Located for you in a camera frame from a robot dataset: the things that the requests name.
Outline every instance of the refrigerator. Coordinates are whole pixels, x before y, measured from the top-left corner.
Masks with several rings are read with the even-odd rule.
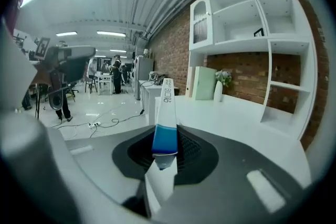
[[[149,72],[153,71],[154,60],[139,57],[135,59],[134,66],[134,96],[137,100],[140,100],[140,84],[139,80],[148,80]]]

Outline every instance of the chair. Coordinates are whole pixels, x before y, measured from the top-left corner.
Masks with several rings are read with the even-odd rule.
[[[93,77],[92,79],[91,79],[91,82],[89,81],[87,81],[87,80],[85,80],[85,92],[86,92],[86,85],[89,85],[89,88],[90,88],[90,93],[92,93],[92,85],[93,84],[95,84],[94,85],[94,87],[95,87],[95,89],[96,89],[96,92],[98,92],[97,91],[97,86],[96,86],[96,78],[95,77]]]

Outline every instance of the brick wall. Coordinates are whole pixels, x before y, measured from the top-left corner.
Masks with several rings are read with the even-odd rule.
[[[329,62],[324,37],[318,18],[308,0],[299,0],[313,32],[318,56],[318,88],[313,113],[301,139],[304,149],[312,142],[323,116],[328,95]],[[174,79],[185,94],[189,48],[189,5],[171,20],[149,42],[154,55],[154,70],[166,73]],[[272,79],[299,85],[300,57],[274,54]],[[225,88],[225,94],[257,103],[264,101],[268,76],[268,53],[239,53],[208,56],[204,65],[220,70],[225,68],[233,74],[233,84]],[[294,112],[297,92],[271,87],[267,105],[290,113]]]

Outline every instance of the bouquet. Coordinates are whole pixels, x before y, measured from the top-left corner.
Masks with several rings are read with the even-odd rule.
[[[229,87],[232,81],[231,73],[224,71],[223,69],[221,71],[218,71],[215,73],[216,79],[220,81],[224,86]]]

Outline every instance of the glossy floor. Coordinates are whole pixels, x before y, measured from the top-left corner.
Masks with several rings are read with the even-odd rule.
[[[39,119],[47,127],[59,128],[66,140],[112,135],[146,126],[145,116],[137,116],[141,112],[141,104],[134,98],[132,88],[130,86],[123,86],[122,88],[127,93],[110,95],[108,86],[106,86],[104,91],[101,91],[101,95],[98,95],[95,90],[90,94],[87,89],[85,93],[85,85],[80,84],[75,87],[79,90],[78,93],[75,92],[75,102],[72,97],[67,98],[69,110],[73,116],[71,122],[63,119],[62,124],[60,124],[60,120],[48,102],[40,103]],[[35,116],[35,104],[32,105],[33,109],[24,113]],[[89,123],[92,124],[96,121],[101,122],[102,126],[112,126],[115,125],[112,119],[122,121],[132,116],[137,117],[119,122],[113,127],[98,127],[97,130],[95,127],[93,129],[88,128]]]

